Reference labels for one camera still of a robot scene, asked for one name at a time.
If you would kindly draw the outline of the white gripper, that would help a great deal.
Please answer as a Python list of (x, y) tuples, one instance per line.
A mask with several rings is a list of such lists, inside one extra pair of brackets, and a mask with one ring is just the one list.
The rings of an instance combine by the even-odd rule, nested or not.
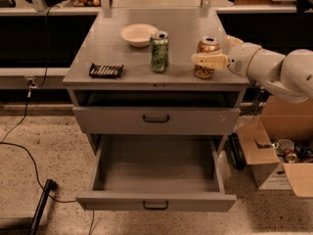
[(191, 61), (197, 66), (214, 70), (223, 70), (228, 64), (227, 68), (231, 73), (247, 77), (249, 64), (261, 46), (244, 43), (240, 38), (232, 35), (226, 37), (226, 46), (231, 49), (228, 57), (224, 54), (197, 53), (191, 56)]

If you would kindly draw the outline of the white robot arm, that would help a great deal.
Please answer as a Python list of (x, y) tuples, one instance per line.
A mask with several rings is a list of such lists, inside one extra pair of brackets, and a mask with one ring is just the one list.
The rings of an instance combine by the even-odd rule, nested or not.
[(283, 55), (233, 36), (228, 36), (224, 44), (227, 53), (199, 51), (191, 56), (191, 61), (202, 68), (228, 69), (290, 103), (313, 99), (312, 51), (298, 49)]

